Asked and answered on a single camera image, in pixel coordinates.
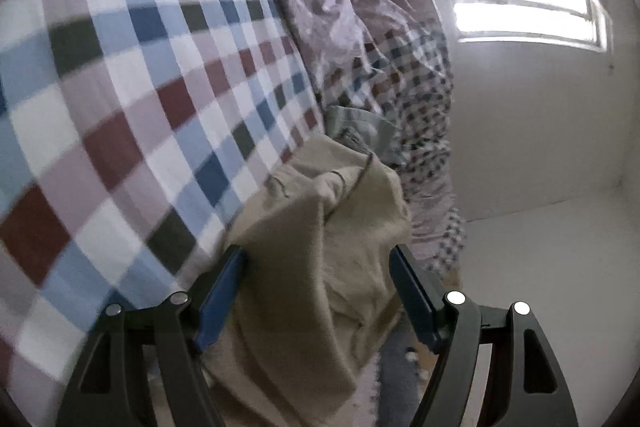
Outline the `checkered bed sheet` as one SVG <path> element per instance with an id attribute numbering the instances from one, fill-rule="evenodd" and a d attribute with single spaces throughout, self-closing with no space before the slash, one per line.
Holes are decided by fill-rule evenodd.
<path id="1" fill-rule="evenodd" d="M 319 127 L 276 0 L 1 0 L 1 384 L 32 425 L 107 303 L 190 285 Z"/>

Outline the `beige fleece garment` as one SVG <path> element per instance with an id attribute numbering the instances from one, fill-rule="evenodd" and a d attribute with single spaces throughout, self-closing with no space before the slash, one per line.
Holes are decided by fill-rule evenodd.
<path id="1" fill-rule="evenodd" d="M 236 217 L 250 271 L 203 355 L 229 426 L 334 426 L 400 300 L 388 262 L 411 219 L 393 169 L 317 135 Z"/>

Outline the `grey-green folded garment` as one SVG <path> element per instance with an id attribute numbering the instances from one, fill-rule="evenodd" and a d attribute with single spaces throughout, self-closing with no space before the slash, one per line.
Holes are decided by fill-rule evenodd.
<path id="1" fill-rule="evenodd" d="M 356 152 L 375 154 L 385 165 L 405 164 L 398 128 L 384 116 L 356 107 L 332 105 L 324 113 L 326 135 Z"/>

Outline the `checkered crumpled duvet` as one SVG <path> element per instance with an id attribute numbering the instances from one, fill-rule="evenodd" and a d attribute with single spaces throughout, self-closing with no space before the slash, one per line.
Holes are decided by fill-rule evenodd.
<path id="1" fill-rule="evenodd" d="M 464 242 L 450 178 L 454 80 L 433 1 L 279 1 L 324 118 L 375 121 L 411 209 L 413 254 L 424 269 L 454 271 Z"/>

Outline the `blue slipper on floor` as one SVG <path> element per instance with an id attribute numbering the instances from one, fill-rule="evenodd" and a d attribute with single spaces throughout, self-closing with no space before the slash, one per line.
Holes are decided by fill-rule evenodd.
<path id="1" fill-rule="evenodd" d="M 378 369 L 378 419 L 381 427 L 407 427 L 421 401 L 422 381 L 413 333 L 400 326 L 387 337 Z"/>

